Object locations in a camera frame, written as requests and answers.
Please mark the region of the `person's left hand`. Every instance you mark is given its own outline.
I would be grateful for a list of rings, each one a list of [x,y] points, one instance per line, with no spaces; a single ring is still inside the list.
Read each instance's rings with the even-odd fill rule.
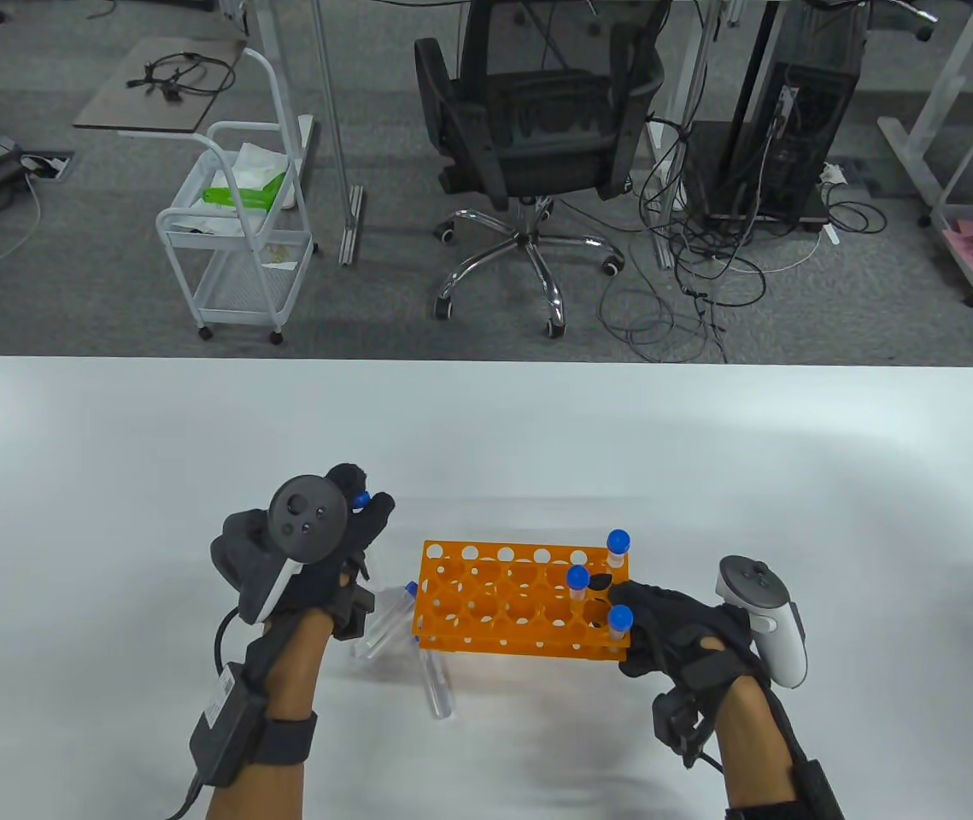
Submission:
[[[366,551],[394,507],[389,493],[370,495],[364,470],[352,462],[284,484],[270,508],[270,532],[287,561],[264,613],[324,613],[334,622],[334,639],[361,637],[374,610],[373,593],[360,585],[369,578]]]

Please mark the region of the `person's right hand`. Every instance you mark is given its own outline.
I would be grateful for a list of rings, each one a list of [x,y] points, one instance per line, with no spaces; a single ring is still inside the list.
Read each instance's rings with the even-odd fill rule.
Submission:
[[[658,672],[695,692],[715,688],[721,681],[698,665],[725,652],[732,660],[719,669],[727,671],[729,683],[748,677],[771,686],[771,676],[752,651],[749,614],[742,606],[709,606],[681,591],[632,581],[612,585],[607,597],[613,606],[627,606],[635,618],[631,646],[618,663],[624,676]]]

